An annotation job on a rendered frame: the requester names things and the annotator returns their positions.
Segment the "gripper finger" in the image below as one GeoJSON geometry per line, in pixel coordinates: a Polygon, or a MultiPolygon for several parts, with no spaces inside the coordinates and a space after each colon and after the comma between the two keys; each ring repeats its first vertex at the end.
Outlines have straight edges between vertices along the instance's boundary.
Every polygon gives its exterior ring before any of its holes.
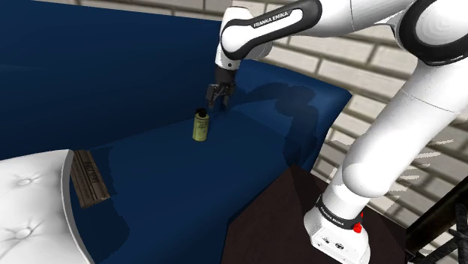
{"type": "Polygon", "coordinates": [[[233,93],[234,93],[234,85],[233,84],[224,85],[222,87],[220,95],[223,97],[222,105],[224,107],[228,106],[229,100],[232,97],[233,93]]]}
{"type": "Polygon", "coordinates": [[[219,96],[221,88],[218,84],[210,84],[206,90],[205,99],[207,100],[208,107],[213,108],[217,97],[219,96]]]}

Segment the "yellow-green can with black cap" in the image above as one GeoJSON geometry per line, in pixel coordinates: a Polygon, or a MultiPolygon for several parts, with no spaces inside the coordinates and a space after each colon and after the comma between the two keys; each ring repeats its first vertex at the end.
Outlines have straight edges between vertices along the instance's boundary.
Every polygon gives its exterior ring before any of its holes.
{"type": "Polygon", "coordinates": [[[198,142],[207,139],[209,129],[209,115],[205,108],[199,108],[195,112],[192,138],[198,142]]]}

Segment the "brown flat box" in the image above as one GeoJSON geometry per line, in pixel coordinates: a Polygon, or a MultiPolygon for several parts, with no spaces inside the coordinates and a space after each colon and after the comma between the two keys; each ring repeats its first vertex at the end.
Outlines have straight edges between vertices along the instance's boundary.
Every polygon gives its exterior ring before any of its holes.
{"type": "Polygon", "coordinates": [[[70,177],[82,209],[110,198],[110,194],[90,151],[73,151],[70,177]]]}

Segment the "blue sofa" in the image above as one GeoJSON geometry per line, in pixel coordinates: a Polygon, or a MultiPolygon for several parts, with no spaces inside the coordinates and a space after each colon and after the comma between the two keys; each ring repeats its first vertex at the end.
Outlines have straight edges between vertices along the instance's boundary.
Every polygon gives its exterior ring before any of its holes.
{"type": "Polygon", "coordinates": [[[244,61],[229,109],[194,114],[218,21],[0,0],[0,161],[87,150],[110,198],[73,218],[95,264],[220,264],[227,225],[291,165],[310,169],[350,99],[244,61]]]}

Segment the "black metal frame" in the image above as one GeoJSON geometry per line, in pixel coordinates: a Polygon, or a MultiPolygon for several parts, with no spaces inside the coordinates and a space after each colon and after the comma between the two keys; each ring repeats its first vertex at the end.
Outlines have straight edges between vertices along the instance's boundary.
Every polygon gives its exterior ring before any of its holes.
{"type": "Polygon", "coordinates": [[[459,263],[468,264],[468,176],[406,229],[406,263],[435,264],[454,250],[459,263]],[[419,253],[444,232],[453,238],[427,256],[419,253]]]}

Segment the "white tufted cushion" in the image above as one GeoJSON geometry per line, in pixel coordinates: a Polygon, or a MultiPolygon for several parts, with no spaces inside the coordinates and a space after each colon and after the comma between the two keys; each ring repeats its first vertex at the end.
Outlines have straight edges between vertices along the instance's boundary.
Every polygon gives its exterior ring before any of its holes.
{"type": "Polygon", "coordinates": [[[74,221],[69,149],[0,160],[0,264],[95,264],[74,221]]]}

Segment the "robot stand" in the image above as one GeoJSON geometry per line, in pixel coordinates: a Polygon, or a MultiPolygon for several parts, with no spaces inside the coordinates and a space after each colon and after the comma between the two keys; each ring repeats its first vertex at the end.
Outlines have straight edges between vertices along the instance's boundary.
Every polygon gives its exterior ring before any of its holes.
{"type": "MultiPolygon", "coordinates": [[[[230,225],[221,264],[340,264],[314,248],[303,216],[328,184],[293,165],[274,180],[230,225]]],[[[364,209],[369,264],[406,264],[406,229],[364,209]]]]}

